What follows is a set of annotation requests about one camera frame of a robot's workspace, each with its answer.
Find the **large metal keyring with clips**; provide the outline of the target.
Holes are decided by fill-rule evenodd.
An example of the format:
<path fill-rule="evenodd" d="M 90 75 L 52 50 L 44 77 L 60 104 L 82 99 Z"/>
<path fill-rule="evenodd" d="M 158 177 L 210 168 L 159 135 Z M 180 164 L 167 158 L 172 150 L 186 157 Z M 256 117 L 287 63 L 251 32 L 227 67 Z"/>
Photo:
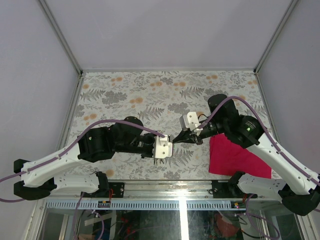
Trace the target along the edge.
<path fill-rule="evenodd" d="M 174 145 L 170 140 L 157 139 L 154 144 L 152 157 L 154 158 L 154 164 L 164 164 L 168 158 L 173 156 Z"/>

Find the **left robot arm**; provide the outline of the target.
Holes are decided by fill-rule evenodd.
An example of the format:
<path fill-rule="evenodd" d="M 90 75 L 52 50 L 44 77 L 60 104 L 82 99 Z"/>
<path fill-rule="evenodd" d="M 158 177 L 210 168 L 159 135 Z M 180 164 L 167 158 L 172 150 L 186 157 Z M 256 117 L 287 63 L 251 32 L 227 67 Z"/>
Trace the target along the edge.
<path fill-rule="evenodd" d="M 27 201 L 49 196 L 83 195 L 85 198 L 109 198 L 111 189 L 107 175 L 96 170 L 89 175 L 68 174 L 82 165 L 110 160 L 115 153 L 139 154 L 153 157 L 156 134 L 143 133 L 142 122 L 134 116 L 125 123 L 96 127 L 70 144 L 39 160 L 18 159 L 13 163 L 14 172 L 21 174 L 13 185 L 13 193 Z"/>

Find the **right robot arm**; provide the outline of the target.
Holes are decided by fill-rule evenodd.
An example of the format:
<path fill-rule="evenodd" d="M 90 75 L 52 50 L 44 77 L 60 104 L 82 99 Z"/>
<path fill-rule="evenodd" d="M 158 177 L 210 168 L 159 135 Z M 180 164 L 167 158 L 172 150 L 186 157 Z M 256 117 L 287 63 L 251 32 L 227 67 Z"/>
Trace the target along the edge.
<path fill-rule="evenodd" d="M 276 142 L 257 113 L 253 116 L 239 114 L 235 99 L 236 96 L 225 94 L 211 96 L 207 101 L 211 114 L 202 121 L 192 120 L 190 113 L 181 116 L 182 130 L 172 142 L 201 145 L 206 138 L 224 134 L 232 143 L 259 157 L 281 177 L 272 180 L 237 171 L 228 182 L 231 196 L 254 194 L 267 197 L 299 216 L 316 211 L 320 204 L 319 174 Z"/>

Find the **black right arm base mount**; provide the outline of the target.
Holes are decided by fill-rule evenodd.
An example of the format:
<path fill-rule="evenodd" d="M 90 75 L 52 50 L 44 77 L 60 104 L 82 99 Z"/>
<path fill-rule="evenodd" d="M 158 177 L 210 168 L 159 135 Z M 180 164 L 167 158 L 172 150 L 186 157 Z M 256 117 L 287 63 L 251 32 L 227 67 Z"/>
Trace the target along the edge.
<path fill-rule="evenodd" d="M 238 187 L 240 178 L 245 175 L 243 171 L 237 171 L 229 180 L 212 180 L 211 189 L 208 193 L 213 196 L 214 199 L 239 199 L 248 197 L 251 193 L 244 193 Z"/>

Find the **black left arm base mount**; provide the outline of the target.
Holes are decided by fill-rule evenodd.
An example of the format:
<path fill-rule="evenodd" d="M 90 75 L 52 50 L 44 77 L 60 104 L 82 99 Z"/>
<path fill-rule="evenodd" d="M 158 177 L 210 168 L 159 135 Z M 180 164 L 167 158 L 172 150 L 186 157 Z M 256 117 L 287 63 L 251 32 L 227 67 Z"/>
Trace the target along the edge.
<path fill-rule="evenodd" d="M 97 172 L 98 190 L 92 194 L 94 198 L 123 198 L 125 192 L 124 182 L 109 182 L 107 175 Z"/>

